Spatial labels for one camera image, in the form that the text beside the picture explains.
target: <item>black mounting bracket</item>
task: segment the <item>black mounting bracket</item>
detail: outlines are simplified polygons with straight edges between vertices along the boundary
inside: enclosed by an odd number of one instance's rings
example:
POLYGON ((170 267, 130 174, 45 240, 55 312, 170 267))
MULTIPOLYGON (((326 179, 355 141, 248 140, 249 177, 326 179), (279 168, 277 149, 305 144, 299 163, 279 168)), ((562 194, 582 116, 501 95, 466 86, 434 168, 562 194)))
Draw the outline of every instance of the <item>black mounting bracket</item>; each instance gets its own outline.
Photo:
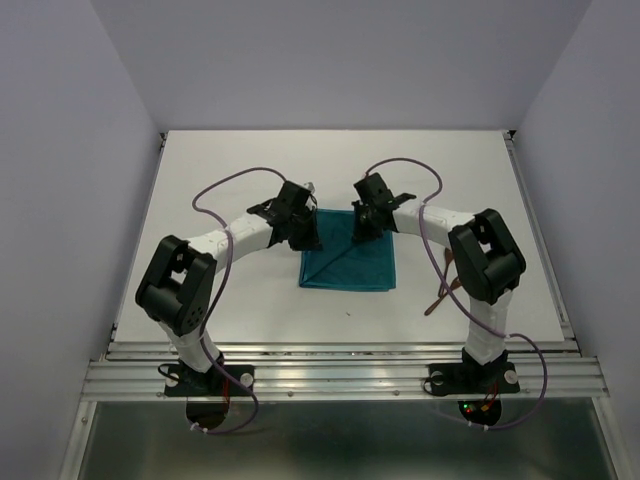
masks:
MULTIPOLYGON (((224 363, 224 357, 222 355, 220 355, 219 363, 224 363)), ((238 381, 240 381, 240 378, 244 374, 251 375, 251 378, 254 378, 255 375, 255 367, 253 365, 226 365, 224 369, 229 375, 238 381)), ((179 362, 167 365, 167 373, 172 377, 178 378, 180 381, 173 386, 165 384, 164 394, 166 397, 223 396, 225 377, 214 367, 211 367, 206 373, 200 373, 189 368, 184 363, 179 362)), ((229 396, 248 397, 249 394, 234 383, 230 382, 229 396)))
POLYGON ((424 381, 423 389, 435 397, 485 394, 493 385, 498 386, 501 395, 518 393, 516 367, 507 358, 505 350, 494 361, 480 365, 463 349, 462 362, 427 365, 429 378, 424 381))

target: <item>purple cable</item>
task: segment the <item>purple cable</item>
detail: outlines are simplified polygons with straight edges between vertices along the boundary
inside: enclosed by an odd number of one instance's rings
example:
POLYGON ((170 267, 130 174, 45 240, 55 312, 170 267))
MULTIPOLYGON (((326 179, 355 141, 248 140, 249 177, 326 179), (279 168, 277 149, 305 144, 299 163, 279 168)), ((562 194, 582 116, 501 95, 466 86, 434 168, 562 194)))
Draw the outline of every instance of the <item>purple cable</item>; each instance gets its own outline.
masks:
POLYGON ((224 275, 222 277, 222 281, 220 282, 220 287, 218 288, 218 291, 216 292, 216 295, 213 298, 213 302, 211 302, 211 306, 209 307, 209 309, 207 310, 206 315, 204 316, 204 320, 202 321, 202 325, 200 325, 200 345, 202 346, 202 350, 204 351, 204 354, 209 359, 209 361, 211 362, 213 367, 218 371, 218 373, 223 375, 227 380, 229 380, 235 386, 237 386, 237 387, 241 388, 242 390, 244 390, 245 392, 247 392, 251 396, 251 398, 253 400, 253 404, 254 404, 253 412, 251 413, 249 418, 247 418, 241 424, 236 425, 235 427, 228 428, 227 430, 215 430, 215 431, 213 431, 213 430, 208 430, 208 429, 202 428, 197 423, 191 423, 191 428, 192 429, 198 430, 198 431, 200 431, 202 433, 206 433, 207 435, 224 435, 224 434, 227 434, 227 433, 237 432, 238 430, 241 430, 242 428, 246 427, 258 415, 258 411, 260 410, 260 402, 258 401, 258 397, 256 397, 256 394, 253 393, 253 390, 251 390, 248 387, 245 387, 242 383, 240 383, 238 380, 233 378, 229 373, 227 373, 227 371, 224 369, 224 367, 222 365, 220 365, 216 361, 215 358, 213 358, 213 355, 211 355, 211 352, 207 348, 207 345, 206 345, 206 343, 204 341, 204 334, 205 334, 205 331, 207 329, 207 323, 209 322, 209 318, 211 317, 211 314, 213 313, 213 309, 216 307, 216 305, 220 301, 220 297, 222 296, 222 292, 224 291, 225 287, 227 286, 227 282, 229 281, 229 275, 231 274, 231 264, 233 263, 233 236, 231 235, 231 232, 229 232, 229 230, 227 230, 227 228, 229 226, 227 224, 227 222, 220 215, 218 215, 216 212, 214 212, 212 210, 209 210, 209 209, 206 209, 206 208, 199 207, 198 206, 198 200, 200 200, 200 198, 202 198, 203 195, 207 194, 208 192, 210 192, 214 188, 222 185, 223 183, 227 183, 228 181, 233 180, 234 178, 237 178, 237 177, 239 177, 241 175, 244 175, 244 174, 247 174, 247 173, 251 173, 251 172, 257 172, 257 171, 265 171, 265 172, 274 173, 274 174, 278 175, 282 179, 283 182, 286 181, 286 178, 285 178, 284 175, 282 175, 280 172, 278 172, 277 170, 274 170, 272 168, 268 168, 268 167, 247 168, 246 170, 242 170, 240 172, 234 173, 233 175, 229 175, 228 177, 225 177, 222 180, 219 180, 216 183, 214 183, 212 185, 209 185, 207 188, 205 188, 200 193, 198 193, 195 197, 193 197, 193 200, 191 201, 191 207, 196 212, 205 213, 205 214, 207 214, 207 215, 209 215, 209 216, 211 216, 211 217, 216 219, 216 221, 224 229, 224 233, 227 235, 227 240, 229 242, 229 247, 227 249, 227 262, 226 262, 226 265, 225 265, 225 270, 224 270, 224 275))
MULTIPOLYGON (((378 163, 372 165, 365 172, 365 175, 369 175, 369 173, 374 168, 376 168, 376 167, 378 167, 380 165, 384 165, 385 163, 391 163, 391 162, 408 162, 408 163, 413 163, 415 165, 420 165, 421 167, 424 167, 427 170, 429 170, 436 177, 436 180, 438 181, 438 189, 434 193, 428 195, 424 200, 422 200, 422 205, 420 205, 420 210, 418 211, 418 225, 420 227, 420 236, 422 237, 422 243, 424 244, 424 248, 427 251, 427 255, 429 256, 429 260, 431 261, 431 265, 433 265, 433 269, 435 270, 436 274, 438 275, 438 278, 440 279, 440 282, 442 283, 442 286, 447 291, 447 294, 449 295, 449 297, 451 298, 453 303, 460 309, 460 311, 467 318, 469 318, 469 320, 471 320, 473 323, 478 325, 480 328, 483 328, 484 330, 486 330, 490 334, 495 335, 496 337, 499 337, 499 338, 513 338, 513 337, 522 338, 523 340, 525 340, 527 343, 529 343, 531 345, 531 347, 536 352, 538 357, 540 357, 540 363, 542 364, 542 388, 540 389, 540 396, 538 397, 538 400, 536 401, 536 404, 533 406, 533 408, 528 413, 526 413, 525 415, 523 415, 519 419, 514 420, 513 422, 505 423, 503 425, 487 427, 486 429, 488 429, 488 430, 506 430, 508 428, 520 425, 521 423, 523 423, 526 420, 528 420, 533 414, 535 414, 538 411, 538 409, 542 405, 542 402, 544 401, 544 397, 545 397, 545 395, 547 393, 547 385, 548 385, 548 381, 549 381, 549 372, 548 372, 548 369, 547 369, 547 362, 544 359, 544 355, 542 354, 542 351, 540 350, 538 345, 536 345, 536 343, 533 340, 531 340, 529 337, 527 337, 526 335, 524 335, 522 333, 512 333, 510 335, 507 335, 504 332, 500 332, 498 330, 495 330, 495 329, 489 327, 488 325, 485 325, 484 323, 482 323, 469 310, 467 310, 465 308, 465 306, 462 304, 462 302, 458 299, 456 294, 453 292, 453 289, 451 288, 451 286, 447 282, 446 278, 444 277, 444 274, 442 273, 442 270, 440 270, 440 266, 438 265, 438 262, 437 262, 437 260, 436 260, 436 258, 434 256, 434 254, 433 254, 433 251, 431 250, 431 246, 429 245, 429 237, 427 236, 427 226, 426 226, 425 221, 424 221, 424 210, 425 210, 425 208, 427 206, 427 202, 431 201, 432 199, 437 197, 440 194, 440 192, 442 192, 442 187, 443 187, 442 177, 440 177, 438 172, 436 172, 432 167, 430 167, 426 163, 422 163, 419 160, 414 160, 412 158, 400 158, 400 157, 399 158, 389 158, 387 160, 382 160, 381 162, 378 162, 378 163)), ((438 412, 438 414, 441 415, 441 416, 445 416, 447 418, 450 418, 452 420, 456 420, 458 422, 461 421, 459 418, 452 417, 452 416, 447 415, 447 414, 443 414, 443 413, 440 413, 440 412, 438 412)), ((475 426, 476 424, 472 424, 471 422, 469 422, 469 426, 472 426, 472 425, 475 426)))

